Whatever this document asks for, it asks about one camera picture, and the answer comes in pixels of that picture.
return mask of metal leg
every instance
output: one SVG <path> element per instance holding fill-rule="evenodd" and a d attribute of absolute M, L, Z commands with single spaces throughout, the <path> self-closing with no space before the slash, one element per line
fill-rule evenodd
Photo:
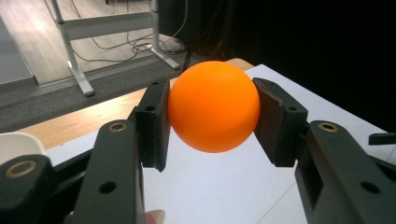
<path fill-rule="evenodd" d="M 160 14 L 158 12 L 158 0 L 151 1 L 151 16 L 152 16 L 152 45 L 148 45 L 150 51 L 157 55 L 161 60 L 166 62 L 173 69 L 179 69 L 180 65 L 173 59 L 162 54 L 160 49 Z"/>
<path fill-rule="evenodd" d="M 60 24 L 60 30 L 62 33 L 62 37 L 64 40 L 64 47 L 66 48 L 67 54 L 69 56 L 69 60 L 67 63 L 69 65 L 69 69 L 72 72 L 73 76 L 76 79 L 76 82 L 78 83 L 79 87 L 81 88 L 82 92 L 84 93 L 85 96 L 93 96 L 94 95 L 94 90 L 88 81 L 88 79 L 85 77 L 85 75 L 82 73 L 81 69 L 78 67 L 77 61 L 76 61 L 76 56 L 74 55 L 74 51 L 72 48 L 72 45 L 70 43 L 70 40 L 67 37 L 67 34 L 63 31 L 63 25 Z"/>
<path fill-rule="evenodd" d="M 87 80 L 85 75 L 81 72 L 81 69 L 77 66 L 74 67 L 70 61 L 67 62 L 69 64 L 69 69 L 73 73 L 73 76 L 75 77 L 79 88 L 82 90 L 85 96 L 93 96 L 95 94 L 95 91 L 93 90 L 90 82 Z"/>

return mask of person's finger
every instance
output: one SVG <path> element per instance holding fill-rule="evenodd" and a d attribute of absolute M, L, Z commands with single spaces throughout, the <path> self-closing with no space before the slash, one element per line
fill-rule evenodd
<path fill-rule="evenodd" d="M 153 210 L 146 213 L 146 224 L 163 224 L 165 222 L 165 212 L 163 210 Z"/>

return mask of screw hole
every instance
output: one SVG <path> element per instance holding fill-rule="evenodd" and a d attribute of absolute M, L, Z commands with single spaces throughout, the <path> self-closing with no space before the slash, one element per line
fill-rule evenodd
<path fill-rule="evenodd" d="M 108 127 L 108 130 L 113 133 L 122 132 L 126 129 L 126 126 L 127 125 L 125 123 L 115 123 L 110 125 L 110 127 Z"/>
<path fill-rule="evenodd" d="M 376 185 L 374 185 L 374 184 L 372 184 L 370 182 L 363 181 L 363 182 L 361 182 L 361 186 L 365 190 L 367 190 L 367 191 L 369 191 L 371 193 L 379 193 L 380 192 L 379 188 Z"/>
<path fill-rule="evenodd" d="M 328 132 L 328 133 L 336 133 L 338 132 L 337 126 L 330 124 L 330 123 L 320 123 L 319 128 Z"/>
<path fill-rule="evenodd" d="M 105 184 L 101 185 L 99 188 L 99 192 L 101 194 L 111 193 L 114 189 L 116 189 L 117 185 L 113 181 L 108 181 Z"/>

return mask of metal stand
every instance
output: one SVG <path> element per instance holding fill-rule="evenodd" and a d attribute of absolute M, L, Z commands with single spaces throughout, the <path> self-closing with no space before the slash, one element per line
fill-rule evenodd
<path fill-rule="evenodd" d="M 153 32 L 153 42 L 152 45 L 148 46 L 150 47 L 150 51 L 161 60 L 169 64 L 169 66 L 171 66 L 173 69 L 180 68 L 180 65 L 178 63 L 176 63 L 174 60 L 167 57 L 166 55 L 162 54 L 159 47 L 160 15 L 158 12 L 158 0 L 151 1 L 150 12 L 139 12 L 96 18 L 77 19 L 70 21 L 63 20 L 57 0 L 51 1 L 55 13 L 54 20 L 58 25 L 58 29 L 61 32 L 62 39 L 64 41 L 64 47 L 66 48 L 66 52 L 69 57 L 68 65 L 70 71 L 72 72 L 85 96 L 93 96 L 94 89 L 92 88 L 88 79 L 85 77 L 84 73 L 78 67 L 76 56 L 71 45 L 72 40 L 99 35 L 111 35 L 134 30 L 142 30 L 151 27 Z"/>

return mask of wall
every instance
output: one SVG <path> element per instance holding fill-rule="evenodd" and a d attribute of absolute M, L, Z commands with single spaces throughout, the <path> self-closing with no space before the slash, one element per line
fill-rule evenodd
<path fill-rule="evenodd" d="M 0 84 L 32 77 L 12 36 L 0 17 Z"/>

